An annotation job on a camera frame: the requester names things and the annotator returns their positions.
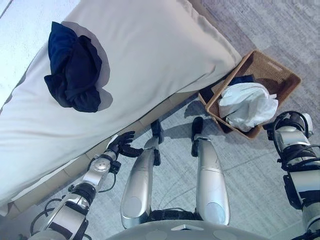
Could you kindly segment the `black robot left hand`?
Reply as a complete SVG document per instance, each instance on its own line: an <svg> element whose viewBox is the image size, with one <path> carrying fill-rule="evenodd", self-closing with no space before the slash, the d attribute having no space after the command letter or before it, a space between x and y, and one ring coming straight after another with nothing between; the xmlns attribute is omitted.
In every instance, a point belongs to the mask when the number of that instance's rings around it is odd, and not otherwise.
<svg viewBox="0 0 320 240"><path fill-rule="evenodd" d="M119 155L129 157L129 158L137 158L143 153L142 148L133 148L131 147L131 143L133 142L133 138L135 137L135 131L125 132L119 136L117 136L106 148L107 151L112 151L116 157Z"/></svg>

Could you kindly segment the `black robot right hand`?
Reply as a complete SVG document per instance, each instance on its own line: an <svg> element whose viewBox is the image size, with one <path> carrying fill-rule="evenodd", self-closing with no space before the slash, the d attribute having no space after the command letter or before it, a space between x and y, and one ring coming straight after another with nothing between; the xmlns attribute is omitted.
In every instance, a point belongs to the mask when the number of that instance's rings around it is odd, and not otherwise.
<svg viewBox="0 0 320 240"><path fill-rule="evenodd" d="M293 110L281 113L273 122L272 130L275 132L281 127L294 127L303 132L307 139L314 135L312 119L308 113L300 113Z"/></svg>

